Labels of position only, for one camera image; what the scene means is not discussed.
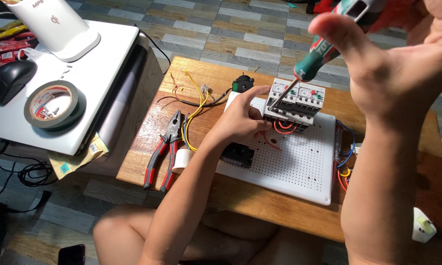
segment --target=electrical tape roll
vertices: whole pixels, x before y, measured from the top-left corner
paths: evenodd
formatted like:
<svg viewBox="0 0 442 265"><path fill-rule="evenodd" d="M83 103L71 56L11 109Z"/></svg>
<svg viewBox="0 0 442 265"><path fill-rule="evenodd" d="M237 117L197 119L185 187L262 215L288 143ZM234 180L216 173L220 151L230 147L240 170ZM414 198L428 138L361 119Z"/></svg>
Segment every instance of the electrical tape roll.
<svg viewBox="0 0 442 265"><path fill-rule="evenodd" d="M67 108L58 112L55 117L43 109L46 104L57 97L70 97ZM85 94L78 90L71 82L59 80L48 82L37 88L24 104L24 117L32 126L49 132L57 132L69 128L82 118L87 107Z"/></svg>

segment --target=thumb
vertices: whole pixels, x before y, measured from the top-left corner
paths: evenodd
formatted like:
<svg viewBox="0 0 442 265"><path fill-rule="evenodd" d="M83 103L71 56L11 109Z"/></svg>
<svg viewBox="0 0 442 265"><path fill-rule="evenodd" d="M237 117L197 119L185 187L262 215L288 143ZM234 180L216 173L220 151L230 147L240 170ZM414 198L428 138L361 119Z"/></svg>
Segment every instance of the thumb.
<svg viewBox="0 0 442 265"><path fill-rule="evenodd" d="M381 51L363 30L345 15L321 14L311 21L308 32L319 35L334 45L347 63L363 61L371 52Z"/></svg>
<svg viewBox="0 0 442 265"><path fill-rule="evenodd" d="M272 123L266 120L254 120L257 131L265 131L272 127Z"/></svg>

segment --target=thermal overload relay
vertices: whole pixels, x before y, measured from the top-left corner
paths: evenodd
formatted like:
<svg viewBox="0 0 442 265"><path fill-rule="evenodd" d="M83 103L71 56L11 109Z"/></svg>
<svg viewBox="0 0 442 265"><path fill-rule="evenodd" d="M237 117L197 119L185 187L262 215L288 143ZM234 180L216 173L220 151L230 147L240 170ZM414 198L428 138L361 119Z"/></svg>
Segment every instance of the thermal overload relay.
<svg viewBox="0 0 442 265"><path fill-rule="evenodd" d="M268 107L282 94L290 81L275 78L269 97L265 100L264 117L279 121L289 121L298 124L300 132L313 123L314 115L324 104L324 87L307 83L298 83L272 111Z"/></svg>

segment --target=black electrical tape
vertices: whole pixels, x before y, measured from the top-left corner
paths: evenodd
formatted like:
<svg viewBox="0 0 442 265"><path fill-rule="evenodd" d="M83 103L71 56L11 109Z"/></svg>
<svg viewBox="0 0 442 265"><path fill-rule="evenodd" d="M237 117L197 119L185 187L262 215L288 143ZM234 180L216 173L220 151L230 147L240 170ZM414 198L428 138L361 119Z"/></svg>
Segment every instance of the black electrical tape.
<svg viewBox="0 0 442 265"><path fill-rule="evenodd" d="M70 104L67 109L56 117L41 118L36 116L39 109L52 97L64 92L70 94ZM37 88L24 104L26 121L36 128L49 132L57 132L69 128L82 118L87 99L71 82L59 80L48 82Z"/></svg>

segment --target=smartphone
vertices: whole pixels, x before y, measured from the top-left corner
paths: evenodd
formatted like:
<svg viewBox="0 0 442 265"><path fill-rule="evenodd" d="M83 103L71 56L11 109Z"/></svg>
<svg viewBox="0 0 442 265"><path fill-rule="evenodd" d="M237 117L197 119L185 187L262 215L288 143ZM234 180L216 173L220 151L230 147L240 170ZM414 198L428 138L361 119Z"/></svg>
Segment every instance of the smartphone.
<svg viewBox="0 0 442 265"><path fill-rule="evenodd" d="M85 245L75 245L59 250L57 265L85 265Z"/></svg>

